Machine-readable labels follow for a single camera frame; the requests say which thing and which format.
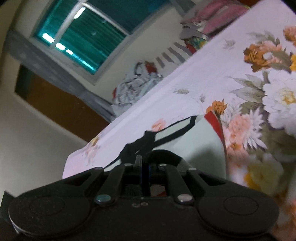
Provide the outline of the crumpled grey white clothes pile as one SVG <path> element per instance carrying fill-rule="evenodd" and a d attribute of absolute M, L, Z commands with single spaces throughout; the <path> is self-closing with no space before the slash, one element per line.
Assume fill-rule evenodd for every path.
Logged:
<path fill-rule="evenodd" d="M 119 117 L 162 81 L 154 63 L 141 61 L 135 64 L 130 73 L 113 90 L 112 110 Z"/>

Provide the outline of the floral white bed sheet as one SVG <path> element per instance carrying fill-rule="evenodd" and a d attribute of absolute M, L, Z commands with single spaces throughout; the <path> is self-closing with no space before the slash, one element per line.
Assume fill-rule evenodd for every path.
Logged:
<path fill-rule="evenodd" d="M 111 163 L 146 131 L 220 113 L 226 154 L 219 170 L 272 196 L 278 240 L 295 240 L 295 13 L 260 1 L 162 80 L 85 147 L 63 177 Z"/>

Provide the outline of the pink grey folded blankets stack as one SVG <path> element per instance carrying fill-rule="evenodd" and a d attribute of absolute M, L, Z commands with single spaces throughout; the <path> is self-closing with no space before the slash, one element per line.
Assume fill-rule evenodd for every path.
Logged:
<path fill-rule="evenodd" d="M 248 10 L 239 1 L 199 1 L 181 20 L 181 38 L 216 35 Z"/>

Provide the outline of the grey striped white mattress cover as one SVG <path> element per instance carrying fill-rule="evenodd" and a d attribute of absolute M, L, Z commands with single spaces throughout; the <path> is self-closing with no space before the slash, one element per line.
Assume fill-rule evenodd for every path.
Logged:
<path fill-rule="evenodd" d="M 192 54 L 185 42 L 178 40 L 159 53 L 154 60 L 154 64 L 159 75 L 166 77 L 186 62 Z"/>

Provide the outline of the teal glass window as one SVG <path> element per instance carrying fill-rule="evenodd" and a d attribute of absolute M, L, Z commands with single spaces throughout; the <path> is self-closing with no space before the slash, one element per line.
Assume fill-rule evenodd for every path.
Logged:
<path fill-rule="evenodd" d="M 170 1 L 48 1 L 32 40 L 84 82 L 151 59 L 176 33 Z"/>

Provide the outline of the grey left curtain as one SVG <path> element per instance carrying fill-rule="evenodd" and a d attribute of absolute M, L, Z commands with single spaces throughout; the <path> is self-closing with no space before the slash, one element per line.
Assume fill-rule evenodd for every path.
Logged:
<path fill-rule="evenodd" d="M 4 49 L 31 72 L 83 101 L 107 122 L 110 123 L 115 119 L 110 102 L 89 91 L 58 63 L 17 31 L 8 31 Z"/>

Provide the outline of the brown wooden door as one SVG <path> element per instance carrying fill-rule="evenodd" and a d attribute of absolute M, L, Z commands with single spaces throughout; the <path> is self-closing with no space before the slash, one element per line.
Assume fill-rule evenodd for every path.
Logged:
<path fill-rule="evenodd" d="M 91 141 L 108 122 L 79 98 L 20 66 L 15 93 L 37 111 L 77 137 Z"/>

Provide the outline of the colourful folded cloth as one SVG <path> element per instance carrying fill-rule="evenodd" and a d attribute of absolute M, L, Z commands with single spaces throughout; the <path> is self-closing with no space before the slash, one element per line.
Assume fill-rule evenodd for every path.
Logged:
<path fill-rule="evenodd" d="M 186 47 L 189 49 L 189 51 L 194 54 L 199 49 L 201 49 L 205 44 L 208 43 L 207 40 L 204 40 L 202 38 L 198 37 L 191 37 L 189 39 L 184 39 Z"/>

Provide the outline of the striped black red white shirt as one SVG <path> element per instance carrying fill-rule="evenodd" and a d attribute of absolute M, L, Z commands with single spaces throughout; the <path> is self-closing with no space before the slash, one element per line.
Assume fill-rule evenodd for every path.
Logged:
<path fill-rule="evenodd" d="M 226 154 L 220 121 L 213 112 L 177 121 L 163 130 L 146 131 L 144 135 L 124 146 L 118 157 L 105 167 L 135 163 L 138 155 L 156 164 L 169 164 L 180 172 L 196 168 L 225 179 Z"/>

